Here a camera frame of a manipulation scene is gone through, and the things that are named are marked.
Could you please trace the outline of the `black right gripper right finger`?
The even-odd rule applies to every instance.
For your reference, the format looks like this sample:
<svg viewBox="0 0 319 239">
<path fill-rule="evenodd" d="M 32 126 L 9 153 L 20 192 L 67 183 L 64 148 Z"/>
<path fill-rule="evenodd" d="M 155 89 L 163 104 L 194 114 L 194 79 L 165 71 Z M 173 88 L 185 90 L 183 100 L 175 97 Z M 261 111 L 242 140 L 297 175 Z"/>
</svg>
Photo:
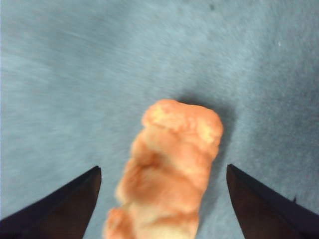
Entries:
<svg viewBox="0 0 319 239">
<path fill-rule="evenodd" d="M 318 214 L 291 201 L 233 164 L 226 172 L 229 195 L 246 239 L 317 239 Z"/>
</svg>

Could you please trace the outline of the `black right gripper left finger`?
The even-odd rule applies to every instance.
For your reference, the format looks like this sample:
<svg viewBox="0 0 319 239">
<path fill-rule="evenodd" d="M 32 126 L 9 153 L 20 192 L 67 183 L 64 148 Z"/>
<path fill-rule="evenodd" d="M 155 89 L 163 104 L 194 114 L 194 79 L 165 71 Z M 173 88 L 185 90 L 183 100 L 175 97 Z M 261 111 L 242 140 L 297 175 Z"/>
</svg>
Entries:
<svg viewBox="0 0 319 239">
<path fill-rule="evenodd" d="M 2 239 L 81 239 L 95 210 L 101 168 L 95 166 L 0 221 Z"/>
</svg>

